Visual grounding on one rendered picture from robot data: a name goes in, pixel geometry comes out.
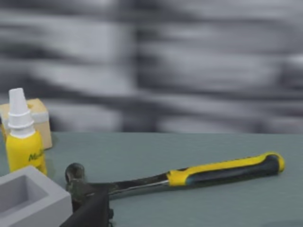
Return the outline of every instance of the bottle neck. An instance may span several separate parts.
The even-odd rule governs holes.
[[[30,125],[26,128],[22,129],[11,129],[10,130],[10,135],[19,139],[25,139],[27,137],[32,136],[35,133],[35,129],[33,125]]]

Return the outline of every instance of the gray box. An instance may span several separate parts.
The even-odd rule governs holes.
[[[0,177],[0,227],[58,227],[71,196],[33,166]]]

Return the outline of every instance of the hammer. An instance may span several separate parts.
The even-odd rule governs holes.
[[[111,196],[158,186],[206,186],[277,175],[284,167],[285,162],[280,154],[267,152],[254,157],[171,170],[151,177],[112,183],[88,183],[83,165],[72,163],[66,168],[65,178],[66,190],[71,194],[73,203],[80,207],[104,187],[108,188]]]

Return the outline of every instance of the mustard bottle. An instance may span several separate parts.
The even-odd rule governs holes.
[[[9,128],[6,152],[10,172],[34,166],[47,175],[42,137],[34,128],[22,88],[9,91]]]

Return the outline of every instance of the tan block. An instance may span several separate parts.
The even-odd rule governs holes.
[[[44,149],[51,148],[53,144],[49,124],[49,114],[46,106],[38,98],[27,100],[27,105],[31,110],[35,122],[34,128],[41,133]],[[2,120],[1,131],[4,140],[6,140],[6,136],[9,134],[10,131],[8,127],[9,104],[0,105],[0,116]]]

